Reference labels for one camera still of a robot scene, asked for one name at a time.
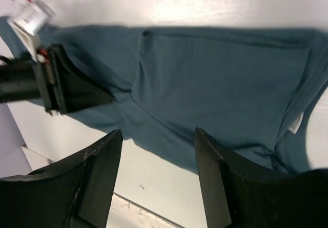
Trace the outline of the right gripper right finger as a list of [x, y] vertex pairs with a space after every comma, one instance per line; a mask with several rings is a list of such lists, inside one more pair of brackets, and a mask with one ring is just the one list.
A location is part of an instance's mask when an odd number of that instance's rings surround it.
[[327, 169], [276, 172], [200, 128], [194, 142], [208, 227], [327, 227]]

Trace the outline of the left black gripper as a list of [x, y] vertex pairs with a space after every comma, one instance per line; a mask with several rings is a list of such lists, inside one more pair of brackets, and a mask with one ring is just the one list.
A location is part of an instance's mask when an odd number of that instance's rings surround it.
[[62, 45], [37, 49], [37, 59], [1, 56], [1, 103], [41, 99], [51, 114], [74, 113], [111, 103], [114, 97], [82, 72]]

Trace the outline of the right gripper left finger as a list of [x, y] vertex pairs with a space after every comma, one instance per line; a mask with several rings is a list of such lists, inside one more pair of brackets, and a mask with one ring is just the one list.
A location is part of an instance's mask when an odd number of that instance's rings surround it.
[[1, 178], [1, 227], [106, 227], [121, 149], [114, 130], [28, 175]]

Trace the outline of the blue t-shirt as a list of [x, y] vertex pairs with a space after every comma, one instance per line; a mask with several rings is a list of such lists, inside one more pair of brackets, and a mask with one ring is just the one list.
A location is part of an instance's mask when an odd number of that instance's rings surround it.
[[241, 156], [287, 174], [310, 170], [306, 128], [327, 88], [327, 33], [315, 28], [49, 26], [111, 103], [69, 117], [196, 172], [201, 128]]

